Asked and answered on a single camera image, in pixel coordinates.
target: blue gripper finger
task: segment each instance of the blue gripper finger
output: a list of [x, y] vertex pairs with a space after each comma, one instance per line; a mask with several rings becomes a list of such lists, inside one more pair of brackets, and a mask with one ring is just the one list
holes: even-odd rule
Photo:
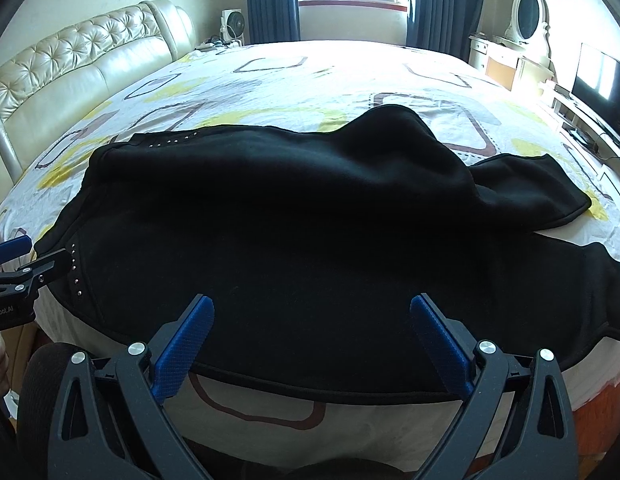
[[430, 361], [437, 369], [445, 389], [467, 400], [474, 392], [471, 362], [448, 329], [422, 296], [410, 304], [412, 328]]
[[19, 236], [0, 243], [0, 265], [19, 256], [24, 256], [32, 250], [32, 240], [29, 236]]
[[177, 394], [214, 322], [215, 306], [201, 296], [154, 364], [151, 391], [159, 404]]

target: bed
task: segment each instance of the bed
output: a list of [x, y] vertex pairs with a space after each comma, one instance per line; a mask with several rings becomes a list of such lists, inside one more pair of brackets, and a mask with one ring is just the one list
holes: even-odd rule
[[[592, 207], [542, 234], [599, 241], [620, 262], [620, 209], [596, 175], [533, 108], [461, 60], [359, 41], [199, 52], [192, 30], [182, 9], [145, 2], [66, 28], [0, 67], [0, 241], [19, 233], [38, 240], [50, 229], [79, 191], [90, 154], [108, 142], [228, 123], [330, 132], [394, 103], [417, 111], [468, 165], [497, 153], [551, 154]], [[104, 356], [120, 348], [47, 289], [36, 313], [53, 340]], [[620, 382], [620, 343], [603, 339], [564, 377], [576, 410]], [[457, 408], [325, 405], [192, 374], [167, 402], [184, 436], [244, 460], [295, 468], [358, 456], [405, 471], [419, 467]], [[507, 409], [504, 398], [482, 452], [496, 444]]]

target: silver bolt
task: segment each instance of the silver bolt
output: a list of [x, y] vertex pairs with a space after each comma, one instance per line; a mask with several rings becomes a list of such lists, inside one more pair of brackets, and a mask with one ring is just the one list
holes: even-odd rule
[[541, 354], [541, 358], [545, 359], [546, 361], [554, 361], [554, 354], [552, 353], [552, 350], [544, 348], [539, 352], [539, 354]]
[[83, 352], [77, 352], [76, 354], [72, 354], [70, 360], [76, 365], [81, 364], [85, 361], [85, 354]]
[[493, 354], [496, 352], [496, 345], [491, 341], [481, 341], [478, 343], [478, 349], [484, 354]]
[[146, 345], [144, 345], [143, 343], [132, 343], [132, 345], [128, 347], [128, 353], [130, 355], [139, 355], [142, 354], [145, 350]]

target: black fleece garment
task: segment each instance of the black fleece garment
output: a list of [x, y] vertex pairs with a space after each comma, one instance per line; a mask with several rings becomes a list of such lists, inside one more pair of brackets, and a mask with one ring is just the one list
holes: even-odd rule
[[75, 251], [50, 289], [124, 344], [212, 298], [198, 374], [325, 402], [435, 402], [451, 397], [410, 327], [421, 292], [475, 338], [550, 348], [563, 368], [620, 340], [620, 263], [533, 232], [590, 205], [549, 155], [467, 167], [387, 105], [331, 134], [213, 126], [103, 146], [36, 250]]

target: white fan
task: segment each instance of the white fan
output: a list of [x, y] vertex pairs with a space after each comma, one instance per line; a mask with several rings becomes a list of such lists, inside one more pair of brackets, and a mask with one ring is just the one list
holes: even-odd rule
[[221, 13], [220, 36], [224, 41], [238, 41], [243, 46], [243, 31], [245, 30], [245, 18], [241, 9], [228, 9]]

